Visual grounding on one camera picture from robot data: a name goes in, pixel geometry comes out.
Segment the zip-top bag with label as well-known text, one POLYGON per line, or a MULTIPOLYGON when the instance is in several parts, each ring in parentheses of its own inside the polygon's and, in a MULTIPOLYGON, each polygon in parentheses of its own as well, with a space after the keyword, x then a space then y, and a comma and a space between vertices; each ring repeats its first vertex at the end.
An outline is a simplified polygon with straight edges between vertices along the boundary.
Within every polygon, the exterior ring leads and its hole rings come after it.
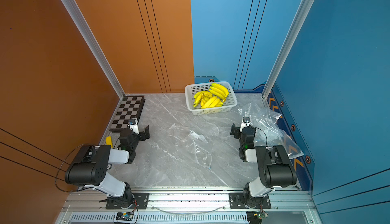
POLYGON ((211 169, 213 143, 208 141, 203 134, 189 127, 173 124, 167 130, 166 139, 182 159, 211 169))

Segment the yellow banana bunch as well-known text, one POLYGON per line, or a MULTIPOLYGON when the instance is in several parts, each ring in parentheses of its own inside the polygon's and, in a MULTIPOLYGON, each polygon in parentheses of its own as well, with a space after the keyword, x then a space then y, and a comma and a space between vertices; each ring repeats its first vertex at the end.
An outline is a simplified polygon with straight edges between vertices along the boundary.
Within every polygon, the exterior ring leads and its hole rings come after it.
POLYGON ((224 87, 223 85, 212 83, 209 92, 218 98, 222 100, 222 102, 225 102, 227 100, 227 97, 229 95, 229 90, 224 87))
POLYGON ((210 99, 205 99, 201 102, 201 108, 206 109, 206 108, 215 108, 215 107, 220 107, 222 106, 223 103, 221 99, 217 96, 213 96, 210 99))
POLYGON ((205 97, 211 98, 212 94, 209 91, 200 91, 200 92, 196 93, 194 95, 193 107, 197 107, 205 97))

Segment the zip-top bag blue zipper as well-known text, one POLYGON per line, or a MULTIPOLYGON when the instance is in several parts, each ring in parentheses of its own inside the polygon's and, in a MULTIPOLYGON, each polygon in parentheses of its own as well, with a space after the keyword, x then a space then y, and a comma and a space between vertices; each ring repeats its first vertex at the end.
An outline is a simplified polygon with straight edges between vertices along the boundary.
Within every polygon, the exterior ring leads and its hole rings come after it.
POLYGON ((304 155, 301 148, 285 131, 279 130, 276 132, 265 130, 265 132, 266 133, 261 132, 259 136, 256 136, 256 145, 267 147, 283 146, 291 160, 304 155))

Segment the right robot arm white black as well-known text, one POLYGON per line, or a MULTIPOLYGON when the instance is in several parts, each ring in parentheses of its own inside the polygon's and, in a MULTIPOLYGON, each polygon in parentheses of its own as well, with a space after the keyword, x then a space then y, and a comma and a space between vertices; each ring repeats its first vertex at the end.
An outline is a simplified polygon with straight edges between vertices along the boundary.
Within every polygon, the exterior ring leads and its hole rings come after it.
POLYGON ((277 188, 297 183, 297 175, 292 163, 281 145, 255 146, 254 139, 258 128, 251 125, 232 125, 230 134, 239 140, 239 157, 243 162, 256 163, 258 177, 248 182, 243 194, 233 197, 232 208, 270 209, 268 194, 277 188))

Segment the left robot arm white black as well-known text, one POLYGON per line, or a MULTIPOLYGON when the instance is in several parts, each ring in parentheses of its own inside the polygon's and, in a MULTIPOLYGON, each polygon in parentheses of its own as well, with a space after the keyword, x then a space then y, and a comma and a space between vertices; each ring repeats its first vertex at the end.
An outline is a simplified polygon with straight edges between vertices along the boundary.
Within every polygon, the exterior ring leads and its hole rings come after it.
POLYGON ((124 129, 120 133, 119 148, 110 145, 83 145, 65 174, 65 182, 104 193, 107 209, 145 209, 148 194, 132 193, 131 186, 108 173, 109 165, 132 164, 136 148, 150 138, 149 126, 138 133, 124 129))

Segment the black brown checkerboard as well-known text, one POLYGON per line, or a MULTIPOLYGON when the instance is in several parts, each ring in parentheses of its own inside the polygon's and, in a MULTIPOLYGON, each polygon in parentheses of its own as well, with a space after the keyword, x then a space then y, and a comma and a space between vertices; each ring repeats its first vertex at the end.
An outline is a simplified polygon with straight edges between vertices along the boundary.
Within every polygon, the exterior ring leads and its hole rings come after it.
POLYGON ((120 133, 128 127, 130 119, 136 118, 140 121, 145 101, 144 95, 124 96, 119 104, 119 108, 114 113, 109 130, 112 133, 120 133))

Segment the small yellow block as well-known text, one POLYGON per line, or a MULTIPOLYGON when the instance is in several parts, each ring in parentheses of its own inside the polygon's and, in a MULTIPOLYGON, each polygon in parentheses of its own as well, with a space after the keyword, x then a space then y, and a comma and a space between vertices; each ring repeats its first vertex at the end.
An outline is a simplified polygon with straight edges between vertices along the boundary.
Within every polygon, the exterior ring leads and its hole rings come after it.
POLYGON ((111 136, 108 136, 105 138, 106 145, 109 145, 111 148, 113 148, 112 138, 111 136))

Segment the white perforated plastic basket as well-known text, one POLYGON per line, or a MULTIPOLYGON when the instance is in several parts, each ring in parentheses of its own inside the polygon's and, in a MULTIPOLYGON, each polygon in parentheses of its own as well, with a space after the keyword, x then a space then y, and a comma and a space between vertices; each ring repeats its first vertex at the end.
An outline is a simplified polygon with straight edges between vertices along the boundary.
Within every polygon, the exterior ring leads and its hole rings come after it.
POLYGON ((230 111, 234 106, 237 106, 237 98, 233 91, 233 88, 228 82, 213 82, 220 85, 223 85, 229 90, 229 95, 227 97, 227 100, 223 102, 223 105, 220 107, 215 108, 201 108, 201 103, 197 107, 193 107, 194 104, 194 95, 200 91, 209 91, 209 88, 212 83, 201 83, 201 84, 194 84, 194 85, 187 85, 185 87, 185 96, 186 96, 186 104, 189 111, 193 113, 193 115, 203 115, 208 113, 219 113, 219 112, 227 112, 230 111))

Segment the left green circuit board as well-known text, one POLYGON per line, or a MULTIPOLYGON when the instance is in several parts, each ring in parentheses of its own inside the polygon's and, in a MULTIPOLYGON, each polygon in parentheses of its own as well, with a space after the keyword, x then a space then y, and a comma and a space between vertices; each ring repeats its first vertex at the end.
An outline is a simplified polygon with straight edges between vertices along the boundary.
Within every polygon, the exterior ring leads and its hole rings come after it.
POLYGON ((131 224, 134 222, 133 212, 118 212, 115 217, 115 222, 119 224, 131 224))

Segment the green circuit board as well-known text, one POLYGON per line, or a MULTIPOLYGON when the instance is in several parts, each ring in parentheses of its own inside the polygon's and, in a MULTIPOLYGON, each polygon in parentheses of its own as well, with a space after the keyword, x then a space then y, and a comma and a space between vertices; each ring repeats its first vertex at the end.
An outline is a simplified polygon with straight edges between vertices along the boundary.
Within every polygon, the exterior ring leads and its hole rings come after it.
POLYGON ((134 222, 133 212, 118 212, 115 217, 115 222, 119 224, 131 224, 134 222))
POLYGON ((254 216, 256 216, 257 219, 262 220, 264 218, 267 218, 269 215, 265 211, 260 211, 254 214, 254 216))

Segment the right green circuit board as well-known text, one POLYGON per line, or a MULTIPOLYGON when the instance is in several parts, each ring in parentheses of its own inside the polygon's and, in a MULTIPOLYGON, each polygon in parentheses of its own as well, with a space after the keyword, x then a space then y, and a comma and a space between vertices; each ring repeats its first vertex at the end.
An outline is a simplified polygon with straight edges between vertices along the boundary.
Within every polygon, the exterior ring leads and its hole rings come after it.
POLYGON ((256 216, 257 219, 262 220, 264 218, 267 218, 269 215, 265 211, 260 211, 254 214, 254 216, 256 216))

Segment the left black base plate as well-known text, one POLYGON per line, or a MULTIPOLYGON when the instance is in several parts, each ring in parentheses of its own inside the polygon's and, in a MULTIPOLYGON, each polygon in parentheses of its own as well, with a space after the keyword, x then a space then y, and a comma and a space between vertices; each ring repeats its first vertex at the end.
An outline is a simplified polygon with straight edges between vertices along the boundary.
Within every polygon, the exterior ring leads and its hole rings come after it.
POLYGON ((147 208, 149 195, 149 193, 133 193, 131 200, 108 197, 105 208, 108 210, 144 210, 147 208))

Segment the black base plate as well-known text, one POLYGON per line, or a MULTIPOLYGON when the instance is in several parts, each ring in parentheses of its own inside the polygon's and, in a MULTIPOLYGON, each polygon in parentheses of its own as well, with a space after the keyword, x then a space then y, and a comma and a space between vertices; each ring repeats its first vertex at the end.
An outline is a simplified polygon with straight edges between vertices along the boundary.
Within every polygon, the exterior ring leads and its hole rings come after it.
POLYGON ((269 196, 252 197, 251 195, 244 196, 243 193, 229 193, 230 209, 271 209, 271 201, 269 196))
POLYGON ((144 210, 147 208, 149 195, 149 193, 133 193, 131 200, 108 197, 105 208, 108 210, 144 210))

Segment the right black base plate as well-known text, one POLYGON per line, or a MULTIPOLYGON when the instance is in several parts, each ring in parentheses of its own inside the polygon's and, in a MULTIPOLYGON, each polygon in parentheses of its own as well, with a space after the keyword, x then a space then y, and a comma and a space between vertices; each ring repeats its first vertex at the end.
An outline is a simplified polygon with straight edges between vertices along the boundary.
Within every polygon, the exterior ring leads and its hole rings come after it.
POLYGON ((251 195, 244 196, 243 193, 229 193, 230 209, 271 209, 271 201, 269 196, 252 197, 251 195))

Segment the right aluminium corner post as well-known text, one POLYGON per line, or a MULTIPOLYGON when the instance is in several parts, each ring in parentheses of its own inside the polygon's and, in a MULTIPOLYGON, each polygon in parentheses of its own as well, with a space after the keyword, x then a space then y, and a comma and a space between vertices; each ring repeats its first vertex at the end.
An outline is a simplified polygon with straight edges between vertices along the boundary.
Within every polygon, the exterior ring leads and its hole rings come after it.
POLYGON ((276 61, 272 67, 272 70, 269 74, 267 82, 262 92, 262 97, 266 100, 283 68, 283 65, 295 43, 295 40, 311 10, 315 0, 301 0, 301 3, 297 9, 297 12, 294 16, 294 19, 291 23, 291 26, 288 30, 286 38, 282 44, 280 52, 276 58, 276 61))

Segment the aluminium corner post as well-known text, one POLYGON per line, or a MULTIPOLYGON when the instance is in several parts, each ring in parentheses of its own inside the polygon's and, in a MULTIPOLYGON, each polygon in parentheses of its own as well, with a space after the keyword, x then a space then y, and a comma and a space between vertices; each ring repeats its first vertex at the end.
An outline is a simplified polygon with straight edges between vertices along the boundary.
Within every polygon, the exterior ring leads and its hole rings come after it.
POLYGON ((269 74, 267 82, 262 92, 262 97, 266 100, 283 68, 283 65, 295 43, 295 40, 311 10, 315 0, 301 0, 301 3, 297 9, 297 12, 294 16, 294 19, 291 23, 291 26, 288 30, 286 38, 282 44, 280 52, 276 58, 276 61, 272 67, 272 70, 269 74))
POLYGON ((111 65, 109 64, 103 50, 101 49, 98 41, 96 40, 90 26, 88 25, 81 9, 79 8, 76 0, 61 0, 64 7, 66 8, 68 14, 88 45, 90 51, 94 55, 98 64, 100 65, 102 71, 110 82, 116 94, 122 98, 125 95, 125 92, 115 75, 111 65))

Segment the left aluminium corner post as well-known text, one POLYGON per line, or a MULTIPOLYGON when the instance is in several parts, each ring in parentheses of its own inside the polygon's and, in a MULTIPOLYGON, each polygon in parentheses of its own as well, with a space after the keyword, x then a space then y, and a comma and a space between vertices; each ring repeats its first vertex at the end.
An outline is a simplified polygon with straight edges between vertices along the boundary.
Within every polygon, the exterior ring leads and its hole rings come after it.
POLYGON ((98 64, 100 65, 102 71, 110 82, 116 94, 122 98, 125 95, 125 92, 115 75, 111 65, 109 64, 103 50, 101 49, 98 41, 96 40, 90 26, 88 25, 81 9, 79 8, 76 0, 61 0, 64 7, 66 8, 68 14, 88 45, 90 51, 94 55, 98 64))

